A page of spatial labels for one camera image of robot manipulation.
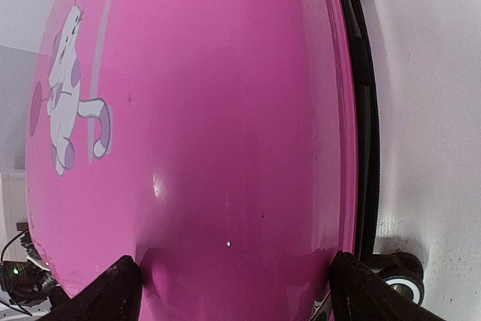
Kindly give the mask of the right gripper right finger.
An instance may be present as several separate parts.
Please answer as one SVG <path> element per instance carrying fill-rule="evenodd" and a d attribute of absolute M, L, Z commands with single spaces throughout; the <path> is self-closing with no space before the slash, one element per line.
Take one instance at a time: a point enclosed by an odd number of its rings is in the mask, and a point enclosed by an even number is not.
<path fill-rule="evenodd" d="M 403 297 L 348 252 L 337 252 L 329 269 L 335 321 L 442 321 Z"/>

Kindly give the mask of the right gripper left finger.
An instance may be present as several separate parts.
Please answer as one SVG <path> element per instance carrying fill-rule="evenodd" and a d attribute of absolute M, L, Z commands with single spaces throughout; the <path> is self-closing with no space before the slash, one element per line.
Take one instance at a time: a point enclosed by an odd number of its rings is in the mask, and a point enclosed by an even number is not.
<path fill-rule="evenodd" d="M 83 291 L 44 316 L 45 320 L 139 320 L 141 269 L 131 256 L 120 257 Z"/>

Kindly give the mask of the pink hard-shell suitcase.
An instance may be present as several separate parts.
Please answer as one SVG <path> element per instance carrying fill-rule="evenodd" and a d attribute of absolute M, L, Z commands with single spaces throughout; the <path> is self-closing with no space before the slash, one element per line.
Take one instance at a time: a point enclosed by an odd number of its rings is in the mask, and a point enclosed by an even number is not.
<path fill-rule="evenodd" d="M 56 0 L 26 199 L 70 299 L 128 255 L 142 320 L 330 320 L 344 251 L 421 304 L 420 261 L 373 252 L 379 192 L 360 0 Z"/>

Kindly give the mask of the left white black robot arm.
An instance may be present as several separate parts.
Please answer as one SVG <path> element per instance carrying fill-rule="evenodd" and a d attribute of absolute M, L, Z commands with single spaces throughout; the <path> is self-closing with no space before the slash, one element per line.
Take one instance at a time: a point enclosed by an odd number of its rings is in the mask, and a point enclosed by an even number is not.
<path fill-rule="evenodd" d="M 38 319 L 70 297 L 43 263 L 27 223 L 1 248 L 1 319 Z"/>

